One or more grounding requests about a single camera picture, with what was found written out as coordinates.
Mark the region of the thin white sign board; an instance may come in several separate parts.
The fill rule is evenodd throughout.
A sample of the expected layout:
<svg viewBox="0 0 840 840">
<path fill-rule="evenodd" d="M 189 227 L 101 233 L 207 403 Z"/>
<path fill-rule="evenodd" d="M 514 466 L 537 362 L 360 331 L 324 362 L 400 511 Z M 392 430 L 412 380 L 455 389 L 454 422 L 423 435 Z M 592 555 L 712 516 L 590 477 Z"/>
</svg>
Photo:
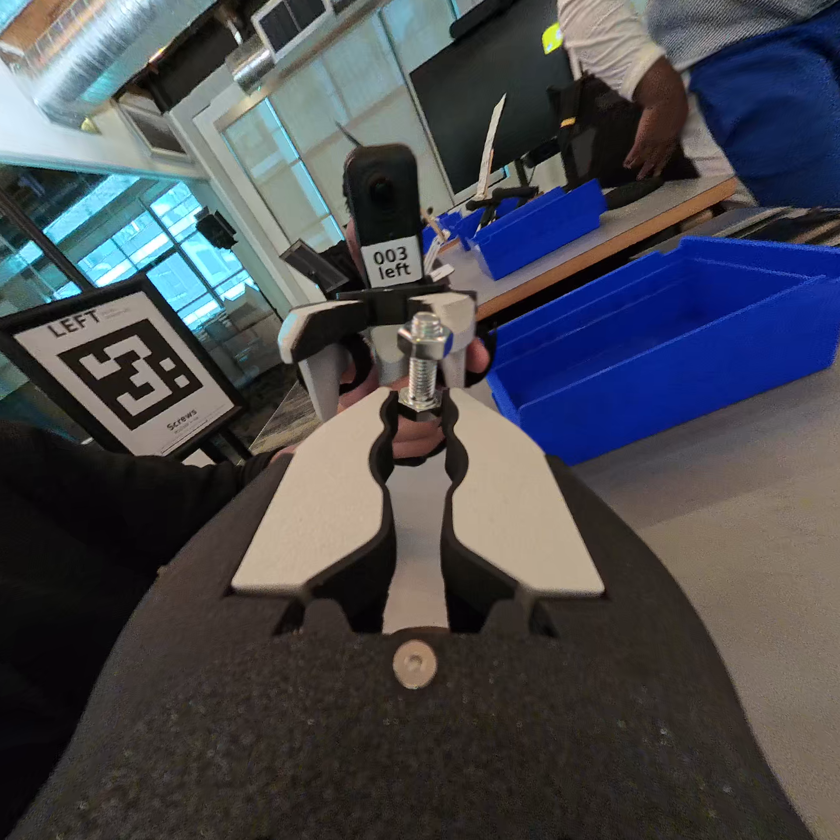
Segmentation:
<svg viewBox="0 0 840 840">
<path fill-rule="evenodd" d="M 476 185 L 475 199 L 483 201 L 487 199 L 490 173 L 494 156 L 494 144 L 497 137 L 501 115 L 505 108 L 507 94 L 504 93 L 497 102 L 490 116 L 490 122 L 486 133 L 484 147 L 482 150 L 479 178 Z"/>
</svg>

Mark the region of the blue plastic bin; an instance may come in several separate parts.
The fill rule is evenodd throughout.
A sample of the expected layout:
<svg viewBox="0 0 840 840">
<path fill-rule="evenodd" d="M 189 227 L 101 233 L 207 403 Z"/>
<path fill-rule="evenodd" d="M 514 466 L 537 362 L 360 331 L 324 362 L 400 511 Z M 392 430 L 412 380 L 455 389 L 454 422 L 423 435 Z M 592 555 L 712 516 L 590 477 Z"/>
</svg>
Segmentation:
<svg viewBox="0 0 840 840">
<path fill-rule="evenodd" d="M 500 413 L 577 465 L 834 363 L 838 248 L 683 238 L 498 328 Z"/>
<path fill-rule="evenodd" d="M 509 215 L 517 209 L 521 203 L 522 199 L 517 197 L 508 197 L 503 199 L 496 207 L 495 214 L 491 219 L 491 222 L 495 222 L 498 219 Z M 452 242 L 457 238 L 461 242 L 463 249 L 468 251 L 469 240 L 475 236 L 476 231 L 480 227 L 481 218 L 483 218 L 484 214 L 484 207 L 479 207 L 474 211 L 468 212 L 465 216 L 462 215 L 460 211 L 455 210 L 438 216 L 437 224 L 442 231 L 449 231 L 449 239 L 446 240 L 446 243 Z M 433 226 L 426 224 L 422 232 L 423 253 L 425 255 L 428 253 L 429 249 L 431 249 L 436 236 L 437 235 Z"/>
<path fill-rule="evenodd" d="M 570 192 L 557 187 L 477 230 L 469 246 L 489 276 L 500 280 L 596 230 L 605 212 L 596 179 Z"/>
</svg>

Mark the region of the white framed ceiling vent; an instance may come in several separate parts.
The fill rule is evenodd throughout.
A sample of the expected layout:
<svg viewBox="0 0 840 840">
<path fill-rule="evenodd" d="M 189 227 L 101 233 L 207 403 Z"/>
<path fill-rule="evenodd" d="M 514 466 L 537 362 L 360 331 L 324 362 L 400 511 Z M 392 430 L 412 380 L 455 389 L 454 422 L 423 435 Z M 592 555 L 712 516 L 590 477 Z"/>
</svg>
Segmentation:
<svg viewBox="0 0 840 840">
<path fill-rule="evenodd" d="M 252 14 L 251 22 L 264 44 L 279 53 L 333 14 L 331 1 L 271 1 Z"/>
</svg>

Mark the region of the black music stand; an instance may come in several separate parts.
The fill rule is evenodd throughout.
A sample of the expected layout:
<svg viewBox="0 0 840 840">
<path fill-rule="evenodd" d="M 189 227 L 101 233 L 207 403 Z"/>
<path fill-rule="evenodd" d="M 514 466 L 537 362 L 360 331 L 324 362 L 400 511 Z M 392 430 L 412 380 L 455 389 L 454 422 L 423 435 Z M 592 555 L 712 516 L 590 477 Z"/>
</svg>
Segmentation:
<svg viewBox="0 0 840 840">
<path fill-rule="evenodd" d="M 290 268 L 308 278 L 324 296 L 346 287 L 350 279 L 332 262 L 314 251 L 299 239 L 280 254 L 280 259 Z"/>
</svg>

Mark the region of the silver hex bolt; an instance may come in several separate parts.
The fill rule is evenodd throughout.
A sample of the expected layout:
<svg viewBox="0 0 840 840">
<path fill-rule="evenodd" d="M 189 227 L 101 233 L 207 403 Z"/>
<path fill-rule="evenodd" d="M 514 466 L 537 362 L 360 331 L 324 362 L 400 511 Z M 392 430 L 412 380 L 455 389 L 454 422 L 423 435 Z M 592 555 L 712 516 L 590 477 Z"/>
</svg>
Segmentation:
<svg viewBox="0 0 840 840">
<path fill-rule="evenodd" d="M 415 334 L 425 335 L 444 327 L 438 316 L 419 311 L 404 325 L 410 324 Z M 399 413 L 407 419 L 431 421 L 440 413 L 441 395 L 437 389 L 438 364 L 441 362 L 407 359 L 407 384 L 398 396 Z"/>
</svg>

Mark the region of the person's left hand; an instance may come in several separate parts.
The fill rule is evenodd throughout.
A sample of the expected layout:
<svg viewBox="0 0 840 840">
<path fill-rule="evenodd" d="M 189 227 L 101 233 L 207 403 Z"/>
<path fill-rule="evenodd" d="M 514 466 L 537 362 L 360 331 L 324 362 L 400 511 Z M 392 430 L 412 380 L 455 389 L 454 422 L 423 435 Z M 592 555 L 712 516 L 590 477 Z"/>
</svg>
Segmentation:
<svg viewBox="0 0 840 840">
<path fill-rule="evenodd" d="M 488 350 L 480 336 L 472 339 L 465 357 L 467 380 L 472 384 L 483 380 L 491 367 L 492 357 L 493 353 Z M 351 364 L 342 374 L 341 384 L 353 387 L 340 394 L 339 412 L 350 408 L 380 387 L 379 375 L 374 364 L 364 380 L 357 381 L 357 378 L 357 371 L 354 364 Z M 438 419 L 417 422 L 401 416 L 392 440 L 393 456 L 396 460 L 425 458 L 444 443 L 445 434 Z"/>
</svg>

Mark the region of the silver ventilation duct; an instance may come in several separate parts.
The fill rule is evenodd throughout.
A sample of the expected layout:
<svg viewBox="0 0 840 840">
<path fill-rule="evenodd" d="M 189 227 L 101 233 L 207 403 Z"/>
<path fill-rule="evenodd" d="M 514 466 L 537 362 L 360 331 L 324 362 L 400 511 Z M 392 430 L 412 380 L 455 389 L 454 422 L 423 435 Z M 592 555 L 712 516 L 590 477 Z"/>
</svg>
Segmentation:
<svg viewBox="0 0 840 840">
<path fill-rule="evenodd" d="M 247 95 L 259 89 L 276 64 L 274 52 L 257 35 L 234 49 L 224 63 L 236 85 Z"/>
<path fill-rule="evenodd" d="M 70 128 L 107 102 L 212 1 L 73 2 L 24 53 L 34 104 Z"/>
</svg>

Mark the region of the silver hex nut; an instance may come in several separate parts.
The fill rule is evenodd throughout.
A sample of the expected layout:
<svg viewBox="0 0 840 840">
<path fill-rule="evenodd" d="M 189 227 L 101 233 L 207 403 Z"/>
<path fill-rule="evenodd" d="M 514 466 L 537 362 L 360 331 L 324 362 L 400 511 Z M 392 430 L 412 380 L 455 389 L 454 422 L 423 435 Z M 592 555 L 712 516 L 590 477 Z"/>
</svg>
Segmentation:
<svg viewBox="0 0 840 840">
<path fill-rule="evenodd" d="M 410 327 L 410 324 L 404 325 L 396 334 L 397 349 L 405 357 L 440 362 L 451 352 L 454 336 L 448 328 L 441 327 L 433 333 L 419 335 L 412 332 Z"/>
</svg>

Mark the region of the black white marker board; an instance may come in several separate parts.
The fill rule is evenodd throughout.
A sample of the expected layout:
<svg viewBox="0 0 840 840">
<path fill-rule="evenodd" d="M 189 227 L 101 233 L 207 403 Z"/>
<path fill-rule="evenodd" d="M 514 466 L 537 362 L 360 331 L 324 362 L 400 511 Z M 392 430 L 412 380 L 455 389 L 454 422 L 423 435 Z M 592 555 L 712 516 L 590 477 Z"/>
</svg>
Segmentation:
<svg viewBox="0 0 840 840">
<path fill-rule="evenodd" d="M 246 401 L 145 273 L 2 317 L 2 353 L 100 446 L 182 459 Z"/>
</svg>

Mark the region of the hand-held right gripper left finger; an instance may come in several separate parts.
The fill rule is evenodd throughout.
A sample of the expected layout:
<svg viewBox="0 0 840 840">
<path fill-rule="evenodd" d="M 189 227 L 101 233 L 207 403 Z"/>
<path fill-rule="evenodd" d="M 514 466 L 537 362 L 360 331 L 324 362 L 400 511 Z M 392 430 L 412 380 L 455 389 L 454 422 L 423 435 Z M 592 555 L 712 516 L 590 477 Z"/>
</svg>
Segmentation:
<svg viewBox="0 0 840 840">
<path fill-rule="evenodd" d="M 297 447 L 231 580 L 243 596 L 338 603 L 354 629 L 382 627 L 396 567 L 386 481 L 397 393 L 380 388 Z"/>
</svg>

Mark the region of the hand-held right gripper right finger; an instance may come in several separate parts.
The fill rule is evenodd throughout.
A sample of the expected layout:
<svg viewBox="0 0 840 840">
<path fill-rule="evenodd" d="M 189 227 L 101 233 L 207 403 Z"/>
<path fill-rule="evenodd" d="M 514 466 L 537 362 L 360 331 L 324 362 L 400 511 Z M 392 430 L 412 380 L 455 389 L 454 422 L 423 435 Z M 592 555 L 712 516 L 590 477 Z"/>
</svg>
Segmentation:
<svg viewBox="0 0 840 840">
<path fill-rule="evenodd" d="M 547 604 L 602 600 L 604 581 L 541 447 L 456 388 L 444 395 L 442 428 L 448 630 L 479 633 L 499 603 L 512 603 L 530 626 Z"/>
</svg>

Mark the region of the black light panel tripod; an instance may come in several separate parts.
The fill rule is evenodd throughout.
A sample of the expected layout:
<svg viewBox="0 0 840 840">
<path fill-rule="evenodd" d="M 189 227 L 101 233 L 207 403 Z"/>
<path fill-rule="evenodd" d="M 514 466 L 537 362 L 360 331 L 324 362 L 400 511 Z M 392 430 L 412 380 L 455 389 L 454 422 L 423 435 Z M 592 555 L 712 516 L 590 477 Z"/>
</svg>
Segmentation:
<svg viewBox="0 0 840 840">
<path fill-rule="evenodd" d="M 212 212 L 207 206 L 195 215 L 195 228 L 216 249 L 231 250 L 238 243 L 233 225 L 220 212 Z"/>
</svg>

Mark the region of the black jacket yellow stripe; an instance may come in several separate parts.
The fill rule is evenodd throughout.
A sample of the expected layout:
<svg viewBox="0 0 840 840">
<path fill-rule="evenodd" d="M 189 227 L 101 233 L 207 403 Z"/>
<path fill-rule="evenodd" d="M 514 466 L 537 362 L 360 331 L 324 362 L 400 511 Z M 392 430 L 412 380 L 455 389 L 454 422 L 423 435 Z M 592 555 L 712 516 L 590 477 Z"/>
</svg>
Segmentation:
<svg viewBox="0 0 840 840">
<path fill-rule="evenodd" d="M 588 72 L 564 87 L 547 87 L 546 95 L 558 123 L 567 190 L 591 180 L 614 188 L 645 177 L 700 176 L 679 142 L 687 100 L 665 59 L 631 83 L 627 97 Z"/>
</svg>

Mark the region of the large black screen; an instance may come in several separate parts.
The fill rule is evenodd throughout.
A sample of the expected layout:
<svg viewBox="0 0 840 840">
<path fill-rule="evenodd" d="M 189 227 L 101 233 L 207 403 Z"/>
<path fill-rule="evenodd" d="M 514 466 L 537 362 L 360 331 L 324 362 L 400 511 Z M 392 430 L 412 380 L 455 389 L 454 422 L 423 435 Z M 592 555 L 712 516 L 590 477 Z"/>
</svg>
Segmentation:
<svg viewBox="0 0 840 840">
<path fill-rule="evenodd" d="M 532 169 L 558 154 L 558 100 L 573 75 L 557 2 L 481 2 L 449 34 L 451 43 L 409 78 L 453 193 L 477 185 L 500 100 L 492 172 Z"/>
</svg>

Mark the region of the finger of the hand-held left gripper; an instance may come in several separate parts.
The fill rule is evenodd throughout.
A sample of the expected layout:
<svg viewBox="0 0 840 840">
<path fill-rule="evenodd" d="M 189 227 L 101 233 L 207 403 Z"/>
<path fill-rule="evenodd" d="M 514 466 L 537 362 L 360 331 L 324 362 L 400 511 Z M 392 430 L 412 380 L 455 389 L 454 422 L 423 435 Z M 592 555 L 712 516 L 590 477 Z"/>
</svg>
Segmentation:
<svg viewBox="0 0 840 840">
<path fill-rule="evenodd" d="M 342 340 L 368 326 L 362 301 L 323 301 L 293 308 L 283 320 L 277 338 L 284 364 L 301 373 L 312 407 L 321 423 L 335 417 L 340 384 L 349 366 Z"/>
<path fill-rule="evenodd" d="M 476 336 L 476 301 L 459 291 L 440 291 L 410 298 L 410 316 L 432 312 L 453 335 L 448 354 L 438 364 L 446 387 L 466 385 L 467 349 Z"/>
</svg>

